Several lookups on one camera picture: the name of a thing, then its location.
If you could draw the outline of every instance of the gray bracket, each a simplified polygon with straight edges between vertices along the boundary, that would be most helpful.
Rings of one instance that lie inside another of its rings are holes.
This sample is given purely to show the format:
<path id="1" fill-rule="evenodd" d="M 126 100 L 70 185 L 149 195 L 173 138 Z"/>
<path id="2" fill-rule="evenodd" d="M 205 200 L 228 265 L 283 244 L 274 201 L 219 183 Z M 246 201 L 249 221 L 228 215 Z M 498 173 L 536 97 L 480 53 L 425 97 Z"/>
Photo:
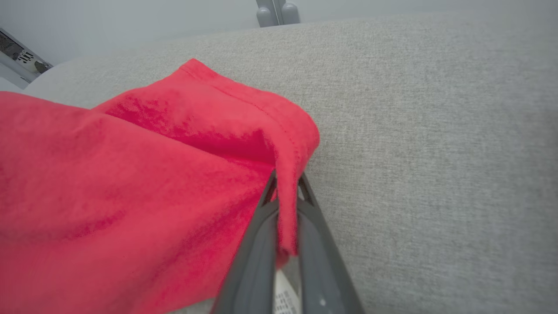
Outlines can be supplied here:
<path id="1" fill-rule="evenodd" d="M 285 0 L 256 0 L 260 27 L 300 23 L 299 9 Z"/>

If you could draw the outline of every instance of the red fabric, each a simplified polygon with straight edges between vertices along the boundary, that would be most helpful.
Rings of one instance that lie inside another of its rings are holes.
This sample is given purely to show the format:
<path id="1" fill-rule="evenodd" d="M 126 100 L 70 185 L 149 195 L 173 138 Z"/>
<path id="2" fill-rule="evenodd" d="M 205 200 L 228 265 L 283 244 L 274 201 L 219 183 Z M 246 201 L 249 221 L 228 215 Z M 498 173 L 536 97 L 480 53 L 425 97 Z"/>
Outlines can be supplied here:
<path id="1" fill-rule="evenodd" d="M 165 313 L 214 297 L 277 169 L 296 253 L 310 116 L 190 60 L 92 110 L 0 93 L 0 313 Z"/>

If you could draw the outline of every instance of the couch cushion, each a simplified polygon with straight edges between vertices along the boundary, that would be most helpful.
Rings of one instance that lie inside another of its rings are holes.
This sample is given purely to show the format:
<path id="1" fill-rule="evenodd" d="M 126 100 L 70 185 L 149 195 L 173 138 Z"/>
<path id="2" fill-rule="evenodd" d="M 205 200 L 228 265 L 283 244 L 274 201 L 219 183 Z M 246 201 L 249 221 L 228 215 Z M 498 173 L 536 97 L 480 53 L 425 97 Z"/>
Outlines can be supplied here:
<path id="1" fill-rule="evenodd" d="M 25 92 L 91 108 L 198 58 L 312 115 L 307 174 L 369 313 L 549 313 L 555 21 L 437 13 L 193 37 L 70 61 Z"/>

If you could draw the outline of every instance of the gray fabric surface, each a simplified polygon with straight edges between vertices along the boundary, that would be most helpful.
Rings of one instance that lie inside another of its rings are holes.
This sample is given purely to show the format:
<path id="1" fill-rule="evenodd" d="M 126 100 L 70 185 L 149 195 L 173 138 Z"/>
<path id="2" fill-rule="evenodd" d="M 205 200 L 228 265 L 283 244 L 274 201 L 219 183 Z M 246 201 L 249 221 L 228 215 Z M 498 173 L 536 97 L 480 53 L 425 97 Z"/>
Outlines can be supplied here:
<path id="1" fill-rule="evenodd" d="M 198 58 L 314 118 L 307 174 L 369 313 L 557 313 L 555 13 L 174 40 L 61 64 L 25 92 L 90 108 Z"/>

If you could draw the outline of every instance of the textured upholstery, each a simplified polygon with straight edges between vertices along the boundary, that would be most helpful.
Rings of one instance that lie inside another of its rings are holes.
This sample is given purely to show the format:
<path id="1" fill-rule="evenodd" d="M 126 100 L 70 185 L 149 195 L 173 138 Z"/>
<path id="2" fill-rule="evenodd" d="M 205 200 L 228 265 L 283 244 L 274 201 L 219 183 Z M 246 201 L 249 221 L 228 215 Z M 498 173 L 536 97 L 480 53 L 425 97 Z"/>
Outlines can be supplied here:
<path id="1" fill-rule="evenodd" d="M 552 12 L 272 27 L 74 60 L 25 92 L 91 108 L 198 58 L 314 118 L 307 174 L 369 313 L 556 313 L 556 29 Z"/>

